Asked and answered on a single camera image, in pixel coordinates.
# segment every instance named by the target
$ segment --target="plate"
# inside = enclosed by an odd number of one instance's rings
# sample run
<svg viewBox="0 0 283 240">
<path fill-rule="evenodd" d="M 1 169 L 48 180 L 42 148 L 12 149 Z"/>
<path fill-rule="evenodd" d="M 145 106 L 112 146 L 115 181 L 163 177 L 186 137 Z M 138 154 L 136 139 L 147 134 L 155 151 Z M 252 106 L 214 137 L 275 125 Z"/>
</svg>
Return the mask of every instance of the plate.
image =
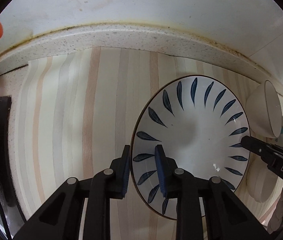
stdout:
<svg viewBox="0 0 283 240">
<path fill-rule="evenodd" d="M 202 179 L 218 176 L 235 191 L 250 156 L 240 145 L 245 135 L 250 135 L 246 114 L 225 85 L 199 75 L 168 83 L 149 100 L 133 132 L 130 167 L 137 192 L 157 214 L 177 218 L 177 199 L 165 199 L 158 190 L 157 144 L 179 168 Z"/>
</svg>

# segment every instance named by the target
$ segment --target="blue petal motif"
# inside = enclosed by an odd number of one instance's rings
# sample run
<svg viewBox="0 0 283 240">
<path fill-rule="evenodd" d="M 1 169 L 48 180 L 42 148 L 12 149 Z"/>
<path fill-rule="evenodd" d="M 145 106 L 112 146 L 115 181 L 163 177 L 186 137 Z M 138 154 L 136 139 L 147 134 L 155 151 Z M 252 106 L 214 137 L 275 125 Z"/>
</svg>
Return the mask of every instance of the blue petal motif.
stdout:
<svg viewBox="0 0 283 240">
<path fill-rule="evenodd" d="M 230 171 L 231 173 L 233 173 L 235 175 L 242 176 L 242 174 L 239 171 L 237 171 L 237 170 L 234 170 L 234 169 L 228 168 L 228 167 L 225 167 L 225 169 L 227 169 L 228 171 Z"/>
<path fill-rule="evenodd" d="M 227 103 L 227 104 L 224 106 L 224 109 L 222 110 L 220 117 L 221 117 L 235 102 L 236 102 L 236 99 L 233 99 L 233 100 L 231 100 L 229 103 Z"/>
<path fill-rule="evenodd" d="M 146 141 L 158 141 L 158 142 L 161 142 L 153 137 L 151 137 L 149 134 L 143 132 L 143 131 L 140 131 L 140 132 L 137 132 L 137 137 L 139 137 L 140 139 L 142 140 L 146 140 Z"/>
<path fill-rule="evenodd" d="M 168 97 L 168 94 L 167 94 L 166 90 L 163 91 L 163 105 L 169 112 L 172 113 L 173 116 L 175 116 L 173 114 L 173 112 L 172 112 L 170 101 L 169 101 L 169 97 Z"/>
<path fill-rule="evenodd" d="M 181 108 L 184 110 L 184 108 L 182 106 L 182 100 L 181 100 L 181 91 L 182 91 L 181 81 L 179 81 L 178 85 L 177 85 L 177 98 L 178 98 L 178 101 L 179 101 Z"/>
<path fill-rule="evenodd" d="M 243 114 L 243 112 L 239 112 L 239 113 L 237 113 L 237 114 L 234 114 L 231 118 L 229 118 L 229 120 L 227 121 L 227 123 L 225 123 L 225 125 L 228 124 L 230 121 L 233 121 L 233 120 L 237 119 L 237 118 L 240 117 L 242 114 Z"/>
<path fill-rule="evenodd" d="M 219 102 L 219 100 L 221 100 L 221 98 L 222 98 L 222 96 L 224 95 L 225 92 L 226 92 L 226 89 L 224 89 L 222 92 L 220 92 L 218 94 L 218 96 L 216 97 L 216 100 L 215 100 L 215 103 L 214 103 L 214 110 L 215 110 L 215 107 L 216 107 L 217 103 Z"/>
<path fill-rule="evenodd" d="M 241 127 L 241 128 L 238 128 L 237 130 L 233 131 L 229 136 L 244 133 L 247 130 L 248 130 L 247 127 Z"/>
<path fill-rule="evenodd" d="M 239 156 L 239 155 L 235 155 L 235 156 L 229 156 L 229 158 L 233 158 L 236 161 L 240 161 L 240 162 L 245 162 L 248 159 L 245 158 L 244 156 Z"/>
<path fill-rule="evenodd" d="M 227 180 L 225 180 L 225 179 L 222 179 L 221 177 L 220 177 L 220 179 L 221 179 L 230 189 L 235 190 L 234 185 L 231 184 L 229 181 L 227 181 Z"/>
<path fill-rule="evenodd" d="M 166 213 L 166 208 L 167 208 L 167 205 L 168 205 L 168 198 L 165 198 L 165 200 L 163 201 L 163 206 L 162 206 L 162 214 L 165 215 Z"/>
<path fill-rule="evenodd" d="M 148 172 L 145 172 L 143 175 L 141 175 L 141 177 L 139 178 L 138 182 L 137 182 L 137 185 L 141 185 L 143 184 L 151 175 L 153 175 L 154 173 L 156 172 L 155 171 L 148 171 Z"/>
<path fill-rule="evenodd" d="M 205 104 L 205 107 L 206 107 L 206 101 L 207 101 L 209 92 L 210 92 L 210 90 L 211 90 L 211 88 L 212 88 L 212 85 L 214 85 L 214 81 L 207 87 L 206 92 L 205 92 L 205 96 L 204 96 L 204 99 L 203 99 L 203 102 L 204 102 L 204 104 Z"/>
<path fill-rule="evenodd" d="M 156 114 L 156 112 L 155 112 L 152 108 L 150 108 L 150 107 L 148 107 L 148 114 L 149 114 L 149 117 L 150 117 L 154 122 L 156 122 L 156 123 L 158 123 L 158 124 L 161 124 L 161 125 L 167 127 L 167 126 L 164 125 L 164 123 L 160 120 L 160 118 L 158 117 L 158 115 Z"/>
<path fill-rule="evenodd" d="M 150 158 L 150 157 L 153 157 L 153 156 L 154 156 L 153 154 L 141 153 L 141 154 L 135 156 L 135 157 L 133 158 L 133 161 L 138 163 L 138 162 L 141 162 L 141 161 L 143 161 L 143 160 L 145 160 L 145 159 L 148 159 L 148 158 Z"/>
<path fill-rule="evenodd" d="M 236 143 L 236 144 L 231 145 L 230 147 L 239 148 L 239 147 L 242 147 L 242 146 L 241 146 L 241 143 Z"/>
<path fill-rule="evenodd" d="M 155 186 L 150 192 L 149 192 L 149 195 L 148 195 L 148 200 L 147 200 L 147 203 L 150 204 L 152 203 L 152 201 L 154 200 L 154 197 L 156 196 L 156 193 L 159 189 L 159 184 L 157 186 Z"/>
<path fill-rule="evenodd" d="M 196 89 L 197 89 L 197 78 L 195 78 L 195 80 L 193 81 L 193 83 L 191 84 L 191 89 L 190 89 L 190 96 L 191 99 L 193 100 L 193 103 L 195 105 L 195 94 L 196 94 Z"/>
</svg>

